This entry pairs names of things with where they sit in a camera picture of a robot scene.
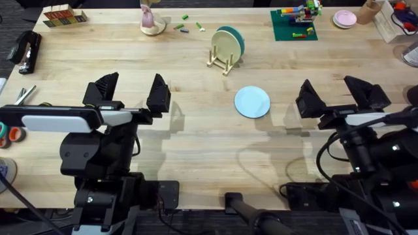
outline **cup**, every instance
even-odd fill
[[[365,2],[357,13],[357,23],[362,25],[370,23],[380,9],[381,6],[374,1],[370,3],[370,7],[368,6],[368,2]]]

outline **pink plate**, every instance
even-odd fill
[[[355,24],[357,17],[349,10],[339,10],[335,13],[335,20],[342,26],[350,27]]]

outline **wooden table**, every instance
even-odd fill
[[[118,71],[114,100],[143,107],[159,73],[172,92],[170,113],[140,127],[142,152],[131,171],[143,172],[148,180],[178,180],[179,208],[221,209],[224,193],[234,191],[256,208],[286,209],[278,186],[321,180],[315,155],[330,134],[317,130],[317,120],[300,118],[295,99],[303,81],[310,79],[328,105],[354,103],[345,75],[381,84],[393,102],[390,112],[406,106],[403,91],[416,85],[417,70],[394,55],[403,45],[385,44],[374,24],[349,30],[333,26],[339,8],[323,10],[315,21],[319,40],[306,42],[274,41],[270,10],[154,9],[170,21],[157,37],[141,33],[140,10],[86,10],[88,23],[57,29],[38,22],[34,30],[43,41],[35,74],[22,76],[15,67],[0,102],[11,104],[22,87],[36,84],[28,104],[82,106],[88,82]],[[199,32],[195,22],[206,32]],[[178,24],[190,33],[174,31]],[[246,40],[243,62],[228,77],[206,67],[211,37],[222,25],[236,27]],[[235,93],[244,86],[270,95],[268,115],[248,119],[235,110]],[[30,132],[23,143],[0,150],[0,156],[17,162],[13,185],[36,207],[73,207],[73,180],[59,171],[65,135]],[[337,145],[331,152],[346,156]],[[347,163],[328,155],[323,165],[331,175],[350,171]],[[22,204],[4,192],[0,207]]]

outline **green lego baseplate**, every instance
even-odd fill
[[[316,35],[316,29],[314,23],[310,23],[308,27],[301,27],[297,25],[289,25],[289,17],[281,16],[277,13],[277,10],[270,11],[272,16],[274,38],[276,41],[281,40],[318,40]],[[308,28],[312,27],[315,33],[313,35],[308,35],[306,31]],[[304,39],[294,39],[292,37],[293,33],[302,33],[306,35]]]

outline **black stapler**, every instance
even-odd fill
[[[35,70],[41,35],[32,30],[24,31],[17,39],[7,59],[19,67],[20,74],[31,74]]]

